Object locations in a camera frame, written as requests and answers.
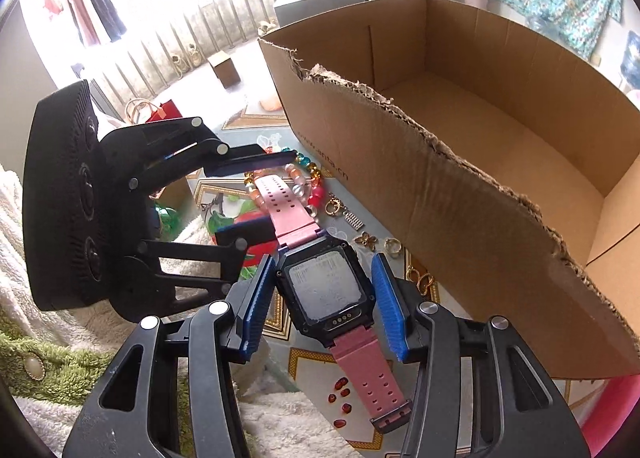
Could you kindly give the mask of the green knitted garment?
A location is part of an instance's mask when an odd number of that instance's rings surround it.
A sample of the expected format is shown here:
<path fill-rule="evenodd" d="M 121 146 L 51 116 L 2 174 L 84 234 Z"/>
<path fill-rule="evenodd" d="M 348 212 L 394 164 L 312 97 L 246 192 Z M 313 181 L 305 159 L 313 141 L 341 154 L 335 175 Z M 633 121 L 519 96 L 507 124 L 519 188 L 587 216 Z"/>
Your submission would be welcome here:
<path fill-rule="evenodd" d="M 55 455 L 70 435 L 96 381 L 134 325 L 111 311 L 90 314 L 87 323 L 64 316 L 70 340 L 29 334 L 1 313 L 1 378 L 18 409 Z"/>

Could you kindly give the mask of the brown cardboard box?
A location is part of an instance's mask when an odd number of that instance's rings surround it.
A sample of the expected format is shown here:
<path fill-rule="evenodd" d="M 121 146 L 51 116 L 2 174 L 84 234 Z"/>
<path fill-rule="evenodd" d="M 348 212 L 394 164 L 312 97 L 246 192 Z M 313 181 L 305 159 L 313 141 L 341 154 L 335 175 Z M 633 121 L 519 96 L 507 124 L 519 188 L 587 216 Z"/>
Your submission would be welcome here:
<path fill-rule="evenodd" d="M 299 141 L 474 319 L 549 374 L 639 370 L 639 111 L 566 48 L 452 0 L 259 42 Z"/>

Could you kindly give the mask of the red bag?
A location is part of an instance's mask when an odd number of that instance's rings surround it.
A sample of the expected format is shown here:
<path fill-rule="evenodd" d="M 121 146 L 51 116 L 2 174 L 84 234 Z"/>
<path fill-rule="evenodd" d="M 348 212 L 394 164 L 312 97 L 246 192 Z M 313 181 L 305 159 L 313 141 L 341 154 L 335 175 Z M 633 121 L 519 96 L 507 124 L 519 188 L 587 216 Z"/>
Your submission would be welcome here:
<path fill-rule="evenodd" d="M 181 112 L 178 110 L 177 106 L 171 99 L 161 104 L 155 104 L 149 101 L 148 107 L 151 111 L 151 114 L 150 117 L 146 120 L 146 123 L 165 120 L 177 120 L 182 118 Z"/>

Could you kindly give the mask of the silver rectangular pendant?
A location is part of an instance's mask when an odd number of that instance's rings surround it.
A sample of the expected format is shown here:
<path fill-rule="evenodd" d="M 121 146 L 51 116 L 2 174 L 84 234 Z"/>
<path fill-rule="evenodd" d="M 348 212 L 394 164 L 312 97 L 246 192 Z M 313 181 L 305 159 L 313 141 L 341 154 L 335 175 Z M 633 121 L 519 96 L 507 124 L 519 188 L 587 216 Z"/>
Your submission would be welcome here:
<path fill-rule="evenodd" d="M 353 230 L 359 231 L 363 229 L 364 222 L 352 211 L 347 211 L 343 214 L 344 221 L 352 227 Z"/>

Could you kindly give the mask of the pink strap smart watch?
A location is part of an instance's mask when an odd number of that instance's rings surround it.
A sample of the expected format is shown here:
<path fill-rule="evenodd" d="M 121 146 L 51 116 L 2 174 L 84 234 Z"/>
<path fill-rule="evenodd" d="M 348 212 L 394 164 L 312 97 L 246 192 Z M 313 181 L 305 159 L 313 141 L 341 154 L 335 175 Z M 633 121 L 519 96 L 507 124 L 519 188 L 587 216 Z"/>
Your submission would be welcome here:
<path fill-rule="evenodd" d="M 255 181 L 278 243 L 276 286 L 296 329 L 330 351 L 370 415 L 386 434 L 409 422 L 405 397 L 373 325 L 375 292 L 348 242 L 321 228 L 278 175 Z"/>

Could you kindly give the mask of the metal balcony railing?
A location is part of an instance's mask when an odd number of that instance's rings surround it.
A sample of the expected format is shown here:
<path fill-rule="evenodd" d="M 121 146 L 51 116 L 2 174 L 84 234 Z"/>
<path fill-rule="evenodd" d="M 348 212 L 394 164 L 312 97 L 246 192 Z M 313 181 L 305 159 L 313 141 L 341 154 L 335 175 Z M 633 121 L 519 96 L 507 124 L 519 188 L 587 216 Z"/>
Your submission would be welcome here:
<path fill-rule="evenodd" d="M 91 96 L 106 111 L 152 99 L 218 52 L 255 40 L 277 21 L 274 0 L 206 0 L 148 15 L 140 30 L 98 48 L 88 62 Z"/>

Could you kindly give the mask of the gold hoop earring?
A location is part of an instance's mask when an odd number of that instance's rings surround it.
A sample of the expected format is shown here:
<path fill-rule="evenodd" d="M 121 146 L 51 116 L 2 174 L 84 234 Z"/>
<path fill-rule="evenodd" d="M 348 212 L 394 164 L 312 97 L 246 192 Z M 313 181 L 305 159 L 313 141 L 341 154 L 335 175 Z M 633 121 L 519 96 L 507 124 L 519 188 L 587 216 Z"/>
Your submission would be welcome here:
<path fill-rule="evenodd" d="M 330 193 L 329 199 L 326 200 L 326 204 L 324 205 L 324 211 L 328 216 L 337 217 L 345 213 L 346 207 L 340 198 Z"/>

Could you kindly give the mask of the fruit pattern tablecloth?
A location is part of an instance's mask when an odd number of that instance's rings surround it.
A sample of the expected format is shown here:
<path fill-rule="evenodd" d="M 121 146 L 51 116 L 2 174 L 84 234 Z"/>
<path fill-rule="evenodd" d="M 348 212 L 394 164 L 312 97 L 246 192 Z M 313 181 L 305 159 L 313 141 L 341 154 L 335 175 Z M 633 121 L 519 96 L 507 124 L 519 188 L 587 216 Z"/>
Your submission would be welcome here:
<path fill-rule="evenodd" d="M 239 146 L 244 144 L 258 144 L 270 147 L 290 147 L 302 150 L 308 155 L 308 151 L 302 148 L 288 126 L 267 127 L 266 129 L 222 129 L 221 126 L 214 129 L 221 139 L 229 141 L 231 146 Z M 240 213 L 241 205 L 247 203 L 248 198 L 245 196 L 246 191 L 241 191 L 241 176 L 227 176 L 223 178 L 205 177 L 204 173 L 198 173 L 198 178 L 189 176 L 189 186 L 193 191 L 193 196 L 198 203 L 209 204 L 216 196 L 222 197 L 221 214 L 233 216 Z M 346 207 L 353 211 L 363 222 L 363 229 L 370 235 L 378 236 L 380 240 L 376 246 L 376 251 L 382 253 L 383 241 L 392 237 L 392 234 L 383 224 L 368 211 L 354 196 L 352 196 L 346 188 L 331 176 L 326 176 L 328 188 L 345 202 Z M 370 276 L 371 262 L 374 253 L 365 247 L 354 242 L 357 236 L 356 231 L 349 227 L 342 218 L 330 218 L 323 212 L 320 214 L 321 224 L 326 226 L 326 230 L 334 237 L 341 240 L 347 240 L 356 251 L 359 262 Z M 417 263 L 417 259 L 411 259 L 412 256 L 407 255 L 405 249 L 400 249 L 400 256 L 397 259 L 388 256 L 387 261 L 394 274 L 399 277 L 405 277 L 405 272 L 409 268 L 411 262 Z M 439 294 L 444 293 L 444 305 L 449 311 L 460 317 L 469 317 L 464 309 L 452 298 L 446 291 L 442 291 L 442 287 L 433 292 L 436 299 L 440 302 Z M 288 369 L 288 375 L 291 377 L 297 389 L 300 389 L 308 400 L 314 405 L 314 408 L 320 412 L 323 418 L 328 420 L 333 431 L 334 444 L 330 445 L 329 457 L 338 457 L 340 451 L 341 457 L 355 457 L 358 452 L 360 457 L 400 457 L 402 443 L 405 439 L 407 426 L 401 426 L 394 432 L 386 435 L 378 433 L 370 423 L 370 416 L 367 409 L 363 407 L 360 397 L 355 392 L 352 381 L 344 383 L 341 389 L 336 390 L 335 386 L 340 387 L 346 379 L 342 369 L 328 350 L 322 348 L 321 344 L 309 337 L 303 337 L 302 334 L 293 326 L 290 313 L 285 311 L 282 306 L 283 316 L 286 318 L 285 332 L 288 335 L 275 334 L 276 331 L 271 328 L 265 328 L 266 339 L 269 344 L 270 356 L 276 362 L 278 370 Z M 393 368 L 394 376 L 401 389 L 406 395 L 413 395 L 414 386 L 416 385 L 416 374 L 418 373 L 417 364 L 402 364 L 396 360 L 396 357 L 388 349 L 385 332 L 382 327 L 382 321 L 378 319 L 378 310 L 375 311 L 375 330 L 380 338 L 381 348 L 388 357 L 388 366 Z M 471 357 L 461 358 L 461 408 L 460 408 L 460 426 L 458 434 L 458 457 L 465 456 L 470 452 L 471 433 L 472 433 L 472 415 L 473 415 L 473 368 Z"/>

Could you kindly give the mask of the small cardboard box on floor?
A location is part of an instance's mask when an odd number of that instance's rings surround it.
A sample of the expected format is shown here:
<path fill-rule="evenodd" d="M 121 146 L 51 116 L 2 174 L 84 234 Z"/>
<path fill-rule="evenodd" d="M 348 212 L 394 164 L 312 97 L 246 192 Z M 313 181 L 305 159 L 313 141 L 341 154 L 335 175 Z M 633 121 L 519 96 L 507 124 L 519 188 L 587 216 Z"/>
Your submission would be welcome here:
<path fill-rule="evenodd" d="M 229 89 L 241 82 L 240 74 L 226 52 L 218 51 L 208 57 L 207 61 L 224 89 Z"/>

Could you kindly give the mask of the grey cabinet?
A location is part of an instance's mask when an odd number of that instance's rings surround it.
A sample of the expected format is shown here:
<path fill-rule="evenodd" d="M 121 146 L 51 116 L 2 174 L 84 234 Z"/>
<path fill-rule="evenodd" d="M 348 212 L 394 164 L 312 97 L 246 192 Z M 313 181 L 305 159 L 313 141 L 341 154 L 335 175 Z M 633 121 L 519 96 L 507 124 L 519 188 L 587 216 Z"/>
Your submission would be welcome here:
<path fill-rule="evenodd" d="M 280 26 L 289 25 L 317 14 L 359 4 L 365 0 L 276 0 L 274 12 Z"/>

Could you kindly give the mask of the gold flower earring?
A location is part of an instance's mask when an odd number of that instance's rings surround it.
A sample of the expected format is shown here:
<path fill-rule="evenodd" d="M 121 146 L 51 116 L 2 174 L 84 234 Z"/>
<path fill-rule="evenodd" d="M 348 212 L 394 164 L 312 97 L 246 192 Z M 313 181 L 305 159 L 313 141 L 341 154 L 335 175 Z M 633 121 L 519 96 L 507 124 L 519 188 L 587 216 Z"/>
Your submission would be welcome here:
<path fill-rule="evenodd" d="M 375 252 L 376 246 L 378 245 L 378 238 L 364 231 L 363 233 L 360 233 L 359 236 L 356 236 L 354 242 L 360 245 L 360 247 L 365 247 L 371 252 Z"/>

